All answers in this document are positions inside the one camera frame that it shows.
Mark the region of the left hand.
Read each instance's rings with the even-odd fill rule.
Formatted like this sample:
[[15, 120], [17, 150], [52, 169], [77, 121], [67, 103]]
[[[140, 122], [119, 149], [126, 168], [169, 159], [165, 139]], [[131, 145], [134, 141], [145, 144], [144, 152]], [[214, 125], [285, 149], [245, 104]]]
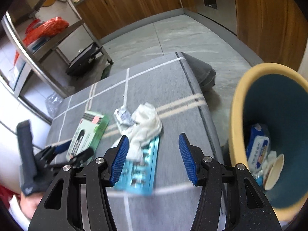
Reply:
[[25, 196], [21, 193], [19, 205], [26, 218], [32, 219], [43, 195], [44, 193], [33, 193], [29, 196]]

